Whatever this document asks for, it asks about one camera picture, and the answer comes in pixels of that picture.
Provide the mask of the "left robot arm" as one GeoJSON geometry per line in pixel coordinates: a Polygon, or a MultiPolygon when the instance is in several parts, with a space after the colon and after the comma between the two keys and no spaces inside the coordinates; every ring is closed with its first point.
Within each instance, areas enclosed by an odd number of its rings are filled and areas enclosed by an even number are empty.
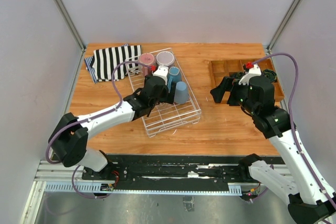
{"type": "Polygon", "coordinates": [[[49,157],[49,151],[53,150],[58,157],[56,162],[64,167],[84,166],[100,179],[108,179],[112,175],[110,161],[103,152],[88,148],[88,140],[119,124],[149,116],[160,103],[172,104],[175,88],[175,85],[168,87],[160,77],[147,76],[143,87],[113,106],[82,116],[63,115],[49,138],[47,161],[53,162],[49,157]]]}

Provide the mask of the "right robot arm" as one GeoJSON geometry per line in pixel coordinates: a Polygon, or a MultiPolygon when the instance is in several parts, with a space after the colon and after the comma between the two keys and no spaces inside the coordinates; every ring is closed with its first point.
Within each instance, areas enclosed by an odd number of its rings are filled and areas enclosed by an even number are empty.
{"type": "Polygon", "coordinates": [[[210,93],[221,103],[229,92],[227,104],[240,106],[255,127],[277,149],[293,181],[273,170],[261,157],[250,154],[239,162],[238,177],[244,182],[264,184],[287,206],[296,223],[318,223],[335,214],[335,190],[323,179],[305,152],[298,131],[292,131],[290,115],[275,105],[275,87],[264,76],[252,77],[247,85],[224,77],[210,93]]]}

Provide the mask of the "wooden compartment tray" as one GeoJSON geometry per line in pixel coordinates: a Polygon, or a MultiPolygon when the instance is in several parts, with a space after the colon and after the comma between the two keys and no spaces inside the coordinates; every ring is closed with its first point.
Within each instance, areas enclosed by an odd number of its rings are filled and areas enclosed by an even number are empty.
{"type": "MultiPolygon", "coordinates": [[[[243,65],[248,62],[254,62],[256,59],[224,59],[213,60],[209,62],[209,73],[212,82],[212,89],[217,87],[225,76],[231,76],[236,72],[244,72],[243,65]]],[[[276,104],[284,99],[284,93],[278,77],[272,83],[275,87],[276,104]]]]}

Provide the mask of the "black white striped cloth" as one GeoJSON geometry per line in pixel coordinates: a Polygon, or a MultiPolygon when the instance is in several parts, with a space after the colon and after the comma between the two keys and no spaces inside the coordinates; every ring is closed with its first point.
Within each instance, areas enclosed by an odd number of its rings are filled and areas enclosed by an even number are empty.
{"type": "Polygon", "coordinates": [[[95,83],[124,79],[127,76],[127,67],[137,67],[138,65],[135,63],[123,65],[113,73],[115,67],[126,60],[136,61],[141,53],[141,45],[131,46],[128,44],[95,50],[90,64],[95,83]]]}

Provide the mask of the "blue floral mug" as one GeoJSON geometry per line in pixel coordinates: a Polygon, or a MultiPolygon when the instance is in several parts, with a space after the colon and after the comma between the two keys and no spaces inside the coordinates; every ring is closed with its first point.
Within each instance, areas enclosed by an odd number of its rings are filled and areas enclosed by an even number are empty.
{"type": "Polygon", "coordinates": [[[171,90],[171,86],[173,83],[177,83],[182,81],[182,74],[181,70],[178,67],[171,67],[169,69],[168,75],[167,75],[167,87],[168,90],[171,90]]]}

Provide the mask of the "lilac grey mug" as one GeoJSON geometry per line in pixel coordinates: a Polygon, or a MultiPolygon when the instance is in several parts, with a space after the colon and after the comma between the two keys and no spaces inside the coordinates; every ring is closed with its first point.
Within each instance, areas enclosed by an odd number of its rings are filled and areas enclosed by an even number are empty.
{"type": "Polygon", "coordinates": [[[162,51],[156,55],[156,64],[158,67],[174,67],[175,66],[175,56],[170,51],[162,51]]]}

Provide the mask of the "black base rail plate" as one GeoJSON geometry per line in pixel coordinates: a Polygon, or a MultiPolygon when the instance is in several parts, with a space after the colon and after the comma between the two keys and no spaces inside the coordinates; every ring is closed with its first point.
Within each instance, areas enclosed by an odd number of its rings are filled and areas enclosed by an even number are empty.
{"type": "Polygon", "coordinates": [[[149,191],[226,191],[230,183],[256,183],[238,166],[240,156],[109,154],[105,172],[83,169],[82,179],[118,179],[117,189],[149,191]]]}

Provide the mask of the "plain blue cup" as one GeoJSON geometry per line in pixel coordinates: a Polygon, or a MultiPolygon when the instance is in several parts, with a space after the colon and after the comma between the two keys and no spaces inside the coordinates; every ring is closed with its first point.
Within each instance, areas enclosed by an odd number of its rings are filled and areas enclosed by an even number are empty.
{"type": "Polygon", "coordinates": [[[175,87],[174,102],[177,104],[184,104],[189,100],[187,84],[179,81],[175,87]]]}

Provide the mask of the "clear glass cup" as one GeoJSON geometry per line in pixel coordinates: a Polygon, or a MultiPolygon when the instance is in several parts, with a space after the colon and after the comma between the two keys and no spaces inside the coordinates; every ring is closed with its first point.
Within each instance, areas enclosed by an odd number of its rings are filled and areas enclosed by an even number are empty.
{"type": "Polygon", "coordinates": [[[164,111],[164,110],[167,110],[171,107],[172,105],[169,104],[169,103],[160,103],[156,106],[157,110],[158,111],[164,111]]]}

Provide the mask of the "pink ghost mug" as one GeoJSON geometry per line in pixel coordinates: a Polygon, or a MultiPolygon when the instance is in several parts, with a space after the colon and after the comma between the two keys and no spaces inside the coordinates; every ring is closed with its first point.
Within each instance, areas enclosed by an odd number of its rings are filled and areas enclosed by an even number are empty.
{"type": "MultiPolygon", "coordinates": [[[[142,64],[145,64],[146,66],[155,66],[156,67],[156,58],[151,53],[143,53],[139,57],[139,62],[142,63],[142,64]]],[[[142,75],[145,77],[146,75],[150,74],[152,71],[149,68],[141,65],[141,72],[142,72],[142,75]]]]}

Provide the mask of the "dark coiled item right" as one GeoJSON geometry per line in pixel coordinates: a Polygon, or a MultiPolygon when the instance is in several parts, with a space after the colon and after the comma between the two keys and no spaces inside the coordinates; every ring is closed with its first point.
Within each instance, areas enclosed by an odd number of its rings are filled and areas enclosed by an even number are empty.
{"type": "Polygon", "coordinates": [[[265,69],[262,75],[268,78],[271,83],[277,82],[277,74],[271,69],[265,69]]]}

